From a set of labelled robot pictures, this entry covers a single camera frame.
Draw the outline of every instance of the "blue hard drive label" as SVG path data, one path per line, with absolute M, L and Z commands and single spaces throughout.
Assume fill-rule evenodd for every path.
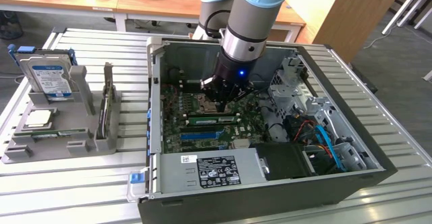
M 71 96 L 68 76 L 62 66 L 32 66 L 34 75 L 44 93 L 51 97 Z

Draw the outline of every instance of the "sticker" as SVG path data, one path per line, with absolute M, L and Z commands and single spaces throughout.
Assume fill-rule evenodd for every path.
M 196 155 L 190 155 L 190 156 L 182 156 L 182 163 L 191 163 L 196 162 Z
M 62 66 L 32 66 L 44 93 L 52 97 L 71 96 L 70 82 L 63 78 Z
M 94 8 L 94 10 L 108 11 L 108 12 L 114 11 L 111 8 Z
M 198 120 L 196 124 L 216 124 L 218 120 Z
M 68 130 L 68 131 L 59 131 L 59 135 L 66 137 L 70 136 L 72 133 L 80 132 L 79 130 Z
M 199 158 L 198 174 L 203 188 L 242 184 L 235 156 Z
M 54 138 L 54 137 L 58 137 L 58 135 L 56 134 L 46 134 L 46 135 L 32 136 L 34 139 L 44 139 L 44 138 Z

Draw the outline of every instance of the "red cable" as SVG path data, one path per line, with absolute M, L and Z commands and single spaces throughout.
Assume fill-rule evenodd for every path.
M 327 149 L 327 147 L 326 146 L 323 146 L 322 144 L 320 144 L 320 146 L 324 148 L 324 151 L 327 152 L 327 154 L 331 156 L 331 158 L 334 158 L 334 156 L 332 156 L 332 153 L 331 153 L 331 151 Z
M 312 120 L 306 120 L 306 121 L 302 123 L 302 125 L 300 125 L 300 129 L 299 129 L 299 132 L 298 132 L 298 134 L 296 134 L 296 137 L 295 137 L 295 140 L 294 140 L 294 141 L 298 140 L 298 137 L 299 137 L 299 135 L 300 135 L 302 129 L 303 129 L 304 124 L 306 124 L 307 122 L 312 122 L 312 123 L 315 123 Z

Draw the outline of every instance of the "warning label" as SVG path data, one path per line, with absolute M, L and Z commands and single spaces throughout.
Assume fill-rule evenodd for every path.
M 196 164 L 203 188 L 242 184 L 235 156 L 199 158 Z

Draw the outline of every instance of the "cable on floor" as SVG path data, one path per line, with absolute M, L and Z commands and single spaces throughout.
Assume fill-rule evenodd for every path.
M 24 75 L 19 75 L 19 76 L 0 76 L 0 79 L 14 79 L 15 83 L 20 84 L 20 82 L 18 81 L 20 78 L 24 78 Z
M 428 42 L 430 44 L 432 44 L 432 42 L 430 40 L 427 40 L 426 38 L 423 38 L 415 31 L 412 31 L 410 28 L 404 27 L 404 29 L 407 29 L 410 32 L 414 33 L 414 35 L 416 35 L 419 38 L 422 38 L 426 42 Z
M 398 27 L 398 26 L 395 25 L 395 26 L 391 28 L 388 34 L 386 34 L 384 36 L 376 38 L 376 39 L 371 42 L 371 44 L 370 44 L 367 47 L 363 47 L 363 48 L 364 48 L 364 49 L 370 49 L 370 48 L 372 47 L 372 45 L 375 44 L 376 41 L 379 41 L 380 39 L 383 39 L 383 38 L 386 38 L 386 37 L 388 37 L 388 36 L 391 35 L 392 30 L 394 30 L 394 28 L 396 28 L 396 27 Z

